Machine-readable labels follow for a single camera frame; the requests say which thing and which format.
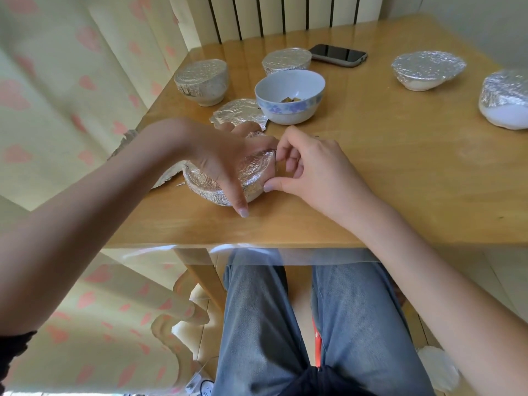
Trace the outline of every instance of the black sleeve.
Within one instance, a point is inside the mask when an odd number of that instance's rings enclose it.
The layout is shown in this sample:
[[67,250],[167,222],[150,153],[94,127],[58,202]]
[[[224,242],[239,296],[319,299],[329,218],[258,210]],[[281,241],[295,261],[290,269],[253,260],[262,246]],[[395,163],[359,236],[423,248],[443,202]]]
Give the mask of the black sleeve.
[[5,391],[2,381],[9,372],[11,361],[28,348],[28,342],[36,331],[17,336],[0,336],[0,395]]

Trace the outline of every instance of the foil sheet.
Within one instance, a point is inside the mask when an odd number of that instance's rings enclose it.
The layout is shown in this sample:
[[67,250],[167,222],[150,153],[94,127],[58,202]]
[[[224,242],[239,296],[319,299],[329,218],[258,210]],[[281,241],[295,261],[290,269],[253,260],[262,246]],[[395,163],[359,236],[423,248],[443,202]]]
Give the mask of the foil sheet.
[[[121,139],[121,143],[119,144],[118,148],[115,149],[115,151],[110,155],[108,159],[111,159],[112,157],[115,157],[117,154],[122,152],[123,149],[127,147],[128,144],[137,137],[138,134],[139,132],[136,131],[135,129],[131,129],[128,132],[126,132],[123,135],[124,138]],[[173,166],[171,166],[167,171],[163,172],[163,175],[158,179],[158,181],[155,183],[152,189],[155,189],[156,187],[163,185],[165,182],[171,179],[178,172],[181,172],[183,170],[184,165],[185,165],[184,161],[179,161]]]
[[486,108],[519,105],[528,107],[528,70],[502,70],[484,79],[480,104]]
[[230,122],[236,126],[246,121],[253,121],[260,125],[263,132],[266,130],[266,123],[268,122],[268,119],[262,113],[255,99],[230,101],[221,106],[209,120],[217,129],[224,122]]
[[308,69],[312,61],[312,53],[304,48],[293,47],[269,53],[262,60],[266,75],[290,69]]
[[460,57],[443,51],[419,51],[400,55],[391,66],[400,82],[447,81],[462,72],[466,63]]
[[[261,132],[250,133],[247,137],[264,136]],[[187,161],[183,167],[183,176],[189,188],[212,201],[214,204],[231,206],[231,203],[221,190],[218,183],[197,166]],[[262,194],[264,183],[275,176],[275,150],[258,152],[244,158],[239,166],[238,178],[247,202],[251,202]]]
[[229,85],[228,65],[221,59],[193,62],[174,76],[178,90],[189,97],[219,97]]

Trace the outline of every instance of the jeans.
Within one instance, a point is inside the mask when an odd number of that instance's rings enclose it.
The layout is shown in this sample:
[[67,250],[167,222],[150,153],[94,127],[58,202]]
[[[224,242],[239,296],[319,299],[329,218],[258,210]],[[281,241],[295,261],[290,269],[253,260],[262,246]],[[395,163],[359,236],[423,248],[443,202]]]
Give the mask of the jeans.
[[[347,263],[312,268],[321,364],[378,396],[434,396],[383,266],[340,255]],[[213,396],[277,396],[310,366],[280,263],[272,249],[231,254]]]

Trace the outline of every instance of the blue floral pattern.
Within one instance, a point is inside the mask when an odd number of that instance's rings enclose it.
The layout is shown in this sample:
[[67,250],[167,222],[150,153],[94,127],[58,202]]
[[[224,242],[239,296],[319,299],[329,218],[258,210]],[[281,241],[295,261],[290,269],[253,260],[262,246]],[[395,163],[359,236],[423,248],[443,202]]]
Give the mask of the blue floral pattern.
[[270,102],[257,97],[257,104],[259,104],[261,108],[266,109],[274,114],[295,114],[306,111],[309,108],[319,104],[322,98],[323,92],[320,92],[315,97],[301,101],[294,101],[292,103]]

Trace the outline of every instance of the phone screen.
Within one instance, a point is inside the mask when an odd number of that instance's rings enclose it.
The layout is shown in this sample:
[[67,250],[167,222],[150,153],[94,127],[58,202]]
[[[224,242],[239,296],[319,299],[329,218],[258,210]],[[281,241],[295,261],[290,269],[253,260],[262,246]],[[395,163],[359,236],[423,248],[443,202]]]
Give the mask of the phone screen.
[[329,46],[328,44],[318,44],[310,49],[315,55],[328,58],[340,59],[341,61],[354,62],[366,54],[364,51],[350,50],[349,48]]

